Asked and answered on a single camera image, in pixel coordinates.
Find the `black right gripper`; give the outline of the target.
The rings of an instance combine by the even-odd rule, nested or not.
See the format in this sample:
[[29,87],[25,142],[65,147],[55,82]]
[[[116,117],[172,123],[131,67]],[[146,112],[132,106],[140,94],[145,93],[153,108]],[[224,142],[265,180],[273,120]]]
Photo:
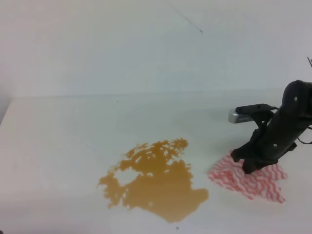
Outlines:
[[231,153],[234,162],[244,160],[245,174],[278,161],[291,150],[296,139],[308,128],[308,117],[292,115],[280,108],[268,122],[257,125],[249,142]]

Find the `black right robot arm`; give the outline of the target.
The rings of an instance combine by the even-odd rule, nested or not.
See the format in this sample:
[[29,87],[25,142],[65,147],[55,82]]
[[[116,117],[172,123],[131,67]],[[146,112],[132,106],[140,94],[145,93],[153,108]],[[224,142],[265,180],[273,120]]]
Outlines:
[[237,107],[229,112],[229,122],[254,121],[258,128],[250,140],[234,149],[234,162],[243,161],[246,174],[274,165],[286,153],[293,151],[296,140],[312,125],[312,84],[296,80],[283,93],[279,108],[267,104]]

